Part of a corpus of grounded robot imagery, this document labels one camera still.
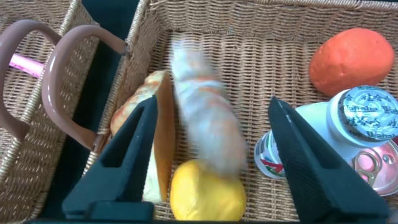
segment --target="can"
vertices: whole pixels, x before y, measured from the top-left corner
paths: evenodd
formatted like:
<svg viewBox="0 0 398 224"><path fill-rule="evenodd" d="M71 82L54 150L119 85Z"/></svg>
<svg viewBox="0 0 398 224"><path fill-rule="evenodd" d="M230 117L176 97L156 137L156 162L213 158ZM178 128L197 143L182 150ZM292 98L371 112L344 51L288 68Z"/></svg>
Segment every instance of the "can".
<svg viewBox="0 0 398 224"><path fill-rule="evenodd" d="M348 164L380 196L398 192L398 145L390 140L382 146L362 149ZM254 162L266 176L282 179L285 170L272 131L254 146Z"/></svg>
<svg viewBox="0 0 398 224"><path fill-rule="evenodd" d="M285 178L285 170L272 131L263 135L254 146L254 162L266 176L275 179Z"/></svg>
<svg viewBox="0 0 398 224"><path fill-rule="evenodd" d="M361 150L352 160L352 167L380 196L387 196L398 192L397 159L398 145L390 140Z"/></svg>

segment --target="wicker basket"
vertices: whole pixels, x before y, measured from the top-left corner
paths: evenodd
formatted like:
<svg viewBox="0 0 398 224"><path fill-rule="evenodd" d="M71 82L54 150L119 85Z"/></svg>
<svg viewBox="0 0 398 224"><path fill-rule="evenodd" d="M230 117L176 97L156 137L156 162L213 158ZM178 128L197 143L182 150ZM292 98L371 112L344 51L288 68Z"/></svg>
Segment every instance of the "wicker basket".
<svg viewBox="0 0 398 224"><path fill-rule="evenodd" d="M0 223L4 223L40 213L66 136L45 113L40 98L42 78L8 68L11 55L17 48L16 53L45 63L53 49L51 42L56 44L72 27L95 22L80 0L0 0L0 5L1 99L4 87L4 104L0 101ZM30 32L34 29L51 42ZM61 97L68 116L74 113L97 45L97 39L86 39L66 68Z"/></svg>
<svg viewBox="0 0 398 224"><path fill-rule="evenodd" d="M398 4L340 0L141 0L126 40L132 55L123 57L119 64L97 135L79 128L91 140L77 138L82 143L91 143L90 149L94 138L104 142L115 110L133 95L147 74L169 69L172 40L188 38L197 40L197 47L203 48L215 63L252 149L270 128L267 106L272 95L293 106L328 100L310 83L308 64L324 41L352 27L376 30L398 49ZM396 66L380 86L398 98ZM72 130L78 128L74 123L69 128L69 135L79 135ZM182 127L177 134L174 168L197 156L196 150L188 148ZM86 170L101 148L97 144L91 152ZM248 156L249 167L240 175L248 195L244 220L297 220L287 182L266 177L254 164L253 151ZM397 196L386 199L390 206L398 206ZM168 203L156 207L156 218L174 219Z"/></svg>

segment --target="toy orange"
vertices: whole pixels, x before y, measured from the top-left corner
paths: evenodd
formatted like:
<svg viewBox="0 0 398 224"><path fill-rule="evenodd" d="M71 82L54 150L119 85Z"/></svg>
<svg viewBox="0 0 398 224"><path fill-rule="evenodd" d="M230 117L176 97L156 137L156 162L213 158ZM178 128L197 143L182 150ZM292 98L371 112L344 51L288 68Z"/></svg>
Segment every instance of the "toy orange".
<svg viewBox="0 0 398 224"><path fill-rule="evenodd" d="M311 82L328 96L358 85L377 85L394 64L394 50L379 33L354 28L336 34L313 55Z"/></svg>

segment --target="brown handle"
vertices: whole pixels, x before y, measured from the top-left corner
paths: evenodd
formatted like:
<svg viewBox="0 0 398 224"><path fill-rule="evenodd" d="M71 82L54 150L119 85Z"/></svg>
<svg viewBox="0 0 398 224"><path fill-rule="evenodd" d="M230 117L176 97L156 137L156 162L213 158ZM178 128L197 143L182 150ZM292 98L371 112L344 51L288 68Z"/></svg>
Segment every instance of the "brown handle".
<svg viewBox="0 0 398 224"><path fill-rule="evenodd" d="M96 134L72 121L64 112L60 99L62 78L73 49L85 38L94 36L119 54L126 52L126 43L108 32L94 26L82 25L67 32L55 46L43 75L42 100L50 119L65 133L86 148L93 150Z"/></svg>
<svg viewBox="0 0 398 224"><path fill-rule="evenodd" d="M4 105L3 91L6 72L12 55L23 38L33 30L41 32L54 45L61 39L51 28L41 22L20 20L11 24L0 35L0 126L8 130L14 137L22 141L29 130L29 125L13 117Z"/></svg>

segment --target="yellow fruit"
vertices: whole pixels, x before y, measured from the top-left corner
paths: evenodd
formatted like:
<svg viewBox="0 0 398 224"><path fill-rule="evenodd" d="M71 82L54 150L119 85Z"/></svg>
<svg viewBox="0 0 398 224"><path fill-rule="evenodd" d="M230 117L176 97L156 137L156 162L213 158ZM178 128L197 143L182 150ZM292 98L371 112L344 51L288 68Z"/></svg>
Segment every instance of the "yellow fruit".
<svg viewBox="0 0 398 224"><path fill-rule="evenodd" d="M174 173L170 206L177 220L238 221L246 208L246 194L238 178L222 178L202 161L192 160Z"/></svg>

